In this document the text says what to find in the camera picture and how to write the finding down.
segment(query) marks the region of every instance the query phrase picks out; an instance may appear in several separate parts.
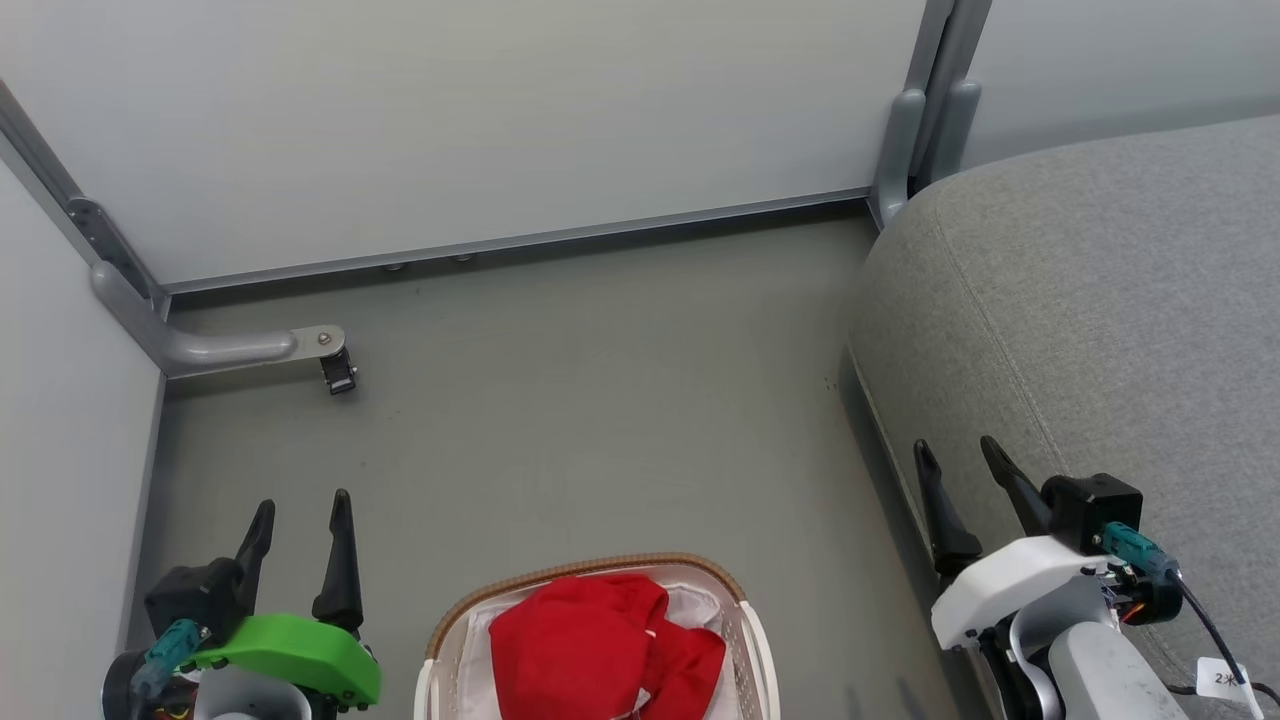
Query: basket rim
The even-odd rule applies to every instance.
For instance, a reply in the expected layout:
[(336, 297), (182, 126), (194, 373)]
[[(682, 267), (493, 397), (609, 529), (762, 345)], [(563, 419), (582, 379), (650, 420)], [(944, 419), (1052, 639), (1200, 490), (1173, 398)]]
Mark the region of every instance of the basket rim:
[(730, 575), (727, 570), (710, 560), (690, 552), (620, 555), (616, 557), (570, 562), (568, 565), (557, 565), (556, 568), (548, 568), (547, 570), (539, 570), (536, 573), (527, 573), (525, 575), (485, 585), (456, 602), (453, 607), (444, 614), (444, 618), (440, 619), (440, 623), (431, 633), (431, 641), (426, 646), (426, 659), (436, 660), (440, 656), (440, 646), (444, 644), (444, 638), (449, 634), (449, 630), (453, 629), (453, 625), (461, 618), (466, 616), (472, 607), (489, 598), (548, 583), (557, 578), (603, 573), (607, 570), (626, 570), (627, 568), (652, 568), (654, 565), (689, 565), (698, 568), (719, 580), (719, 583), (724, 585), (724, 589), (733, 596), (735, 602), (746, 601), (746, 593), (742, 592), (742, 585), (737, 584), (733, 575)]

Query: white basket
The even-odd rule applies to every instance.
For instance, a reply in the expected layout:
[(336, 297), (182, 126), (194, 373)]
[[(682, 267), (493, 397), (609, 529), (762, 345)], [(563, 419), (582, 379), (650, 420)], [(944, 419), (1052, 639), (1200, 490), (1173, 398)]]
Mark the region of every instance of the white basket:
[(714, 562), (685, 553), (631, 555), (563, 565), (471, 593), (445, 614), (431, 635), (413, 693), (413, 720), (500, 720), (463, 716), (458, 710), (458, 669), (471, 615), (518, 602), (557, 578), (623, 573), (646, 575), (660, 585), (685, 584), (713, 594), (723, 614), (723, 637), (733, 665), (740, 720), (781, 720), (778, 676), (760, 619), (728, 573)]

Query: white partition panel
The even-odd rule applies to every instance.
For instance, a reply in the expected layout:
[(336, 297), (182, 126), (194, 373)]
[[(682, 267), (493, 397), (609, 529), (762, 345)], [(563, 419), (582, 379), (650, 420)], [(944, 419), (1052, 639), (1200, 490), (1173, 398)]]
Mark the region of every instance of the white partition panel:
[(1280, 113), (1280, 3), (993, 0), (969, 77), (965, 167)]
[(0, 697), (5, 717), (101, 717), (163, 379), (15, 158), (0, 138)]
[(923, 9), (8, 0), (0, 77), (173, 286), (865, 188)]

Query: gray sofa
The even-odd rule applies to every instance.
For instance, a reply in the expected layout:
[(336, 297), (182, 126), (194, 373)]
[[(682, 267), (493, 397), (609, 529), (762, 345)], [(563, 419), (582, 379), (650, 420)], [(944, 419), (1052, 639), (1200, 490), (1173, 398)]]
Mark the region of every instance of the gray sofa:
[[(1036, 482), (1116, 475), (1240, 664), (1280, 684), (1280, 117), (928, 187), (861, 270), (849, 352), (920, 528), (916, 438), (988, 551), (1021, 530), (979, 436)], [(1130, 637), (1170, 683), (1217, 656), (1189, 609)]]

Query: red cloth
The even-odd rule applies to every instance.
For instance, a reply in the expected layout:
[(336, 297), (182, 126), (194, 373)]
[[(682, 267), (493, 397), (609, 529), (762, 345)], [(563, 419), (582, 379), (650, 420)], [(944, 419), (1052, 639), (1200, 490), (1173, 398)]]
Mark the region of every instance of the red cloth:
[(503, 612), (489, 626), (503, 720), (623, 717), (640, 688), (643, 720), (701, 720), (724, 641), (666, 615), (667, 591), (644, 575), (561, 578)]

